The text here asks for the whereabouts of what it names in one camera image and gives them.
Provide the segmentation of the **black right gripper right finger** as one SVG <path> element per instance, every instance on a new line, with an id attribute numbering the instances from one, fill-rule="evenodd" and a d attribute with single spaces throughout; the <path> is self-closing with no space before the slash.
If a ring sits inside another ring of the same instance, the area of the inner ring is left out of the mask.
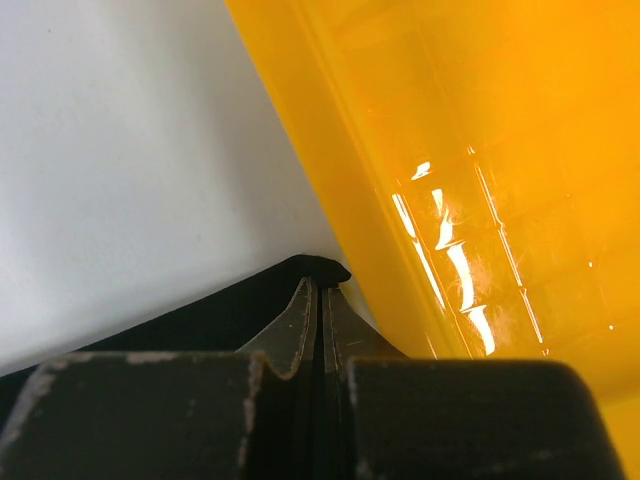
<path id="1" fill-rule="evenodd" d="M 621 479 L 594 398 L 568 366 L 415 360 L 337 289 L 321 294 L 319 479 Z"/>

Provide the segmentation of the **black t-shirt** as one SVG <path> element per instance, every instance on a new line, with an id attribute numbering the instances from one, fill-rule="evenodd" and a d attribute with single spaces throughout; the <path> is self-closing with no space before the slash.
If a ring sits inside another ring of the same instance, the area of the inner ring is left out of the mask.
<path id="1" fill-rule="evenodd" d="M 327 289 L 351 277 L 348 268 L 337 260 L 295 255 L 216 293 L 74 352 L 237 350 L 285 310 L 302 279 L 309 278 L 317 287 Z"/>

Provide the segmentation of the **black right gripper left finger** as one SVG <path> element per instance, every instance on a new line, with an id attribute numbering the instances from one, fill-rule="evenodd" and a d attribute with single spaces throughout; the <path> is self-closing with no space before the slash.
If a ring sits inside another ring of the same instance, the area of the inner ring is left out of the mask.
<path id="1" fill-rule="evenodd" d="M 234 352 L 74 352 L 1 434 L 5 479 L 307 479 L 316 288 Z"/>

